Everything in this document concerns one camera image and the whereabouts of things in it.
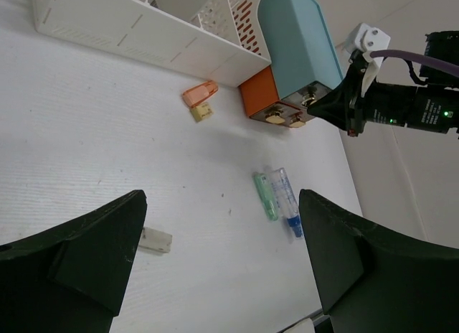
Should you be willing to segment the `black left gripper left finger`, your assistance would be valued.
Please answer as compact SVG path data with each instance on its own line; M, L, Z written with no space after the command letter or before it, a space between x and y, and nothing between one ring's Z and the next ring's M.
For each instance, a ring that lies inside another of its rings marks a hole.
M85 215L1 246L2 332L109 332L146 218L133 190Z

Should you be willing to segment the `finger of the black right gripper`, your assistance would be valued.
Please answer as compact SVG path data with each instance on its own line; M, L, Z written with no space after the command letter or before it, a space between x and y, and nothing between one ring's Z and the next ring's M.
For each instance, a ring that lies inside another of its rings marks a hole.
M333 126L348 131L351 128L351 102L360 96L361 72L351 65L341 83L330 93L307 108L314 118L321 118Z

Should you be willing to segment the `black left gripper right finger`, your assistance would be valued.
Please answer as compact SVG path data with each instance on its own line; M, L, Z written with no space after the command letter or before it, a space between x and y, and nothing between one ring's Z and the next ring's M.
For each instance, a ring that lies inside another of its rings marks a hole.
M335 332L456 332L458 250L418 240L299 196L323 313Z

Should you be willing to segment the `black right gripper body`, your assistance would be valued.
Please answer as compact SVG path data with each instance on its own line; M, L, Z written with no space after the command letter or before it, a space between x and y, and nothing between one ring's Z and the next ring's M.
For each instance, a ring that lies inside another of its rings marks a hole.
M348 110L347 134L357 137L366 123L446 134L458 129L458 91L373 83Z

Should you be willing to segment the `teal orange drawer box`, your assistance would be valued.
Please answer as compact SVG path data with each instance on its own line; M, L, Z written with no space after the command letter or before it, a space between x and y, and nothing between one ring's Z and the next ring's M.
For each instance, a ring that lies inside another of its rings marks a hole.
M343 79L325 17L316 0L261 0L258 21L271 64L240 85L245 114L300 128Z

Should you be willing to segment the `beige rectangular eraser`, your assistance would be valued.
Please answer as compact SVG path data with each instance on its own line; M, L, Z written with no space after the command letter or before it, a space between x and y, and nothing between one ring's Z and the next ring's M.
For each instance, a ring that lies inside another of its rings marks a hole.
M160 230L143 227L138 246L156 253L171 251L173 236Z

